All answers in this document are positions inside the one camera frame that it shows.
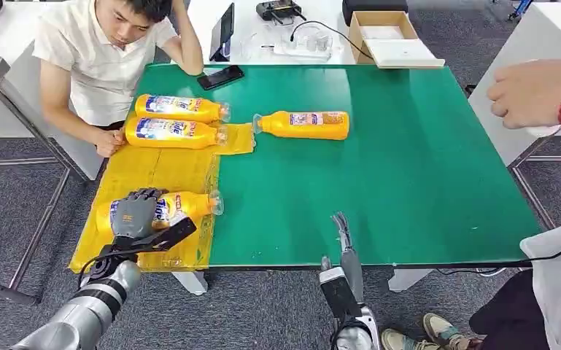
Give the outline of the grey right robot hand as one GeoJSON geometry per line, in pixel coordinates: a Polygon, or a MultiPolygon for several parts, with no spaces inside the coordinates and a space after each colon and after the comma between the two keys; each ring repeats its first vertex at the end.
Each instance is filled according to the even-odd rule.
{"type": "Polygon", "coordinates": [[[351,309],[353,306],[359,307],[364,302],[363,297],[363,272],[357,252],[352,244],[350,230],[347,218],[341,211],[331,216],[338,228],[338,236],[340,242],[340,268],[344,273],[347,283],[337,282],[341,278],[340,274],[327,273],[334,270],[331,260],[328,256],[323,255],[321,258],[321,273],[324,279],[320,280],[325,299],[330,308],[336,313],[336,309],[340,313],[340,309],[351,309]]]}

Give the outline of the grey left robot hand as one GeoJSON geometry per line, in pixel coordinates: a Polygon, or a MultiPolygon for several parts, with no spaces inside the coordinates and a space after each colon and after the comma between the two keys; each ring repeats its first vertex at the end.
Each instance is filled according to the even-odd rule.
{"type": "Polygon", "coordinates": [[[144,238],[152,231],[157,202],[168,190],[156,187],[141,188],[117,201],[111,229],[114,236],[144,238]]]}

